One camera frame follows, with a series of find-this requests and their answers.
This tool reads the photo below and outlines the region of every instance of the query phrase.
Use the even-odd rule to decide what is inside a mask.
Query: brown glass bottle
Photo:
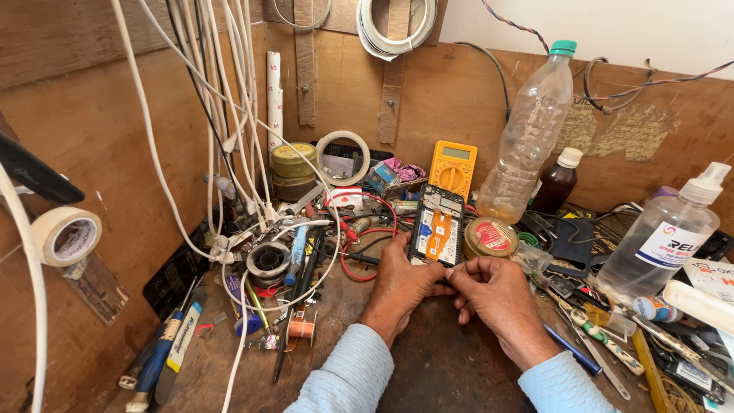
[[[558,162],[540,175],[540,188],[528,209],[555,215],[576,186],[576,166],[583,155],[578,149],[564,149]]]

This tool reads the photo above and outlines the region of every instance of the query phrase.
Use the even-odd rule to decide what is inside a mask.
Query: man's right hand
[[[446,270],[459,295],[459,324],[475,314],[499,338],[505,354],[526,372],[561,352],[545,332],[522,268],[507,259],[480,256]]]

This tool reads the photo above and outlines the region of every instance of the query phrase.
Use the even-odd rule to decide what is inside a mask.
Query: spray bottle
[[[719,227],[707,207],[722,192],[729,170],[712,162],[678,197],[651,200],[599,272],[602,290],[628,306],[635,297],[657,295]]]

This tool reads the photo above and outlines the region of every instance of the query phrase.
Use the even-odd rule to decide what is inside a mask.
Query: green bottle cap
[[[550,54],[567,54],[573,57],[576,51],[576,42],[573,40],[556,40],[550,48]]]

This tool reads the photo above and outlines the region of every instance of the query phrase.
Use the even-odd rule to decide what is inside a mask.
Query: white wall
[[[553,41],[578,42],[576,57],[696,75],[734,60],[732,0],[486,0],[507,20]],[[535,35],[494,18],[481,0],[449,0],[440,41],[544,54]],[[711,75],[734,80],[734,65]]]

